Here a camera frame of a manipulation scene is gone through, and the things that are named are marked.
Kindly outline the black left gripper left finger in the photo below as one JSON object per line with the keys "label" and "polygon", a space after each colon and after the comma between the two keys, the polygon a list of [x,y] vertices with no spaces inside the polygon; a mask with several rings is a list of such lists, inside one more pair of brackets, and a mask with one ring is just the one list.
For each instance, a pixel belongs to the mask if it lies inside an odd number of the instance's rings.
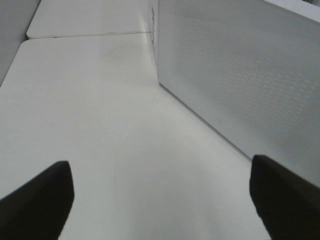
{"label": "black left gripper left finger", "polygon": [[0,200],[2,240],[57,240],[75,190],[68,161],[57,161]]}

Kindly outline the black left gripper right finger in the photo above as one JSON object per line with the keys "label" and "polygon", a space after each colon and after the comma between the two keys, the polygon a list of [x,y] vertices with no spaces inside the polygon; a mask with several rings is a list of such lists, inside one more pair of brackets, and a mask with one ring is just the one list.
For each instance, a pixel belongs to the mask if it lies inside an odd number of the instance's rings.
{"label": "black left gripper right finger", "polygon": [[320,189],[266,155],[251,163],[249,194],[272,240],[320,238]]}

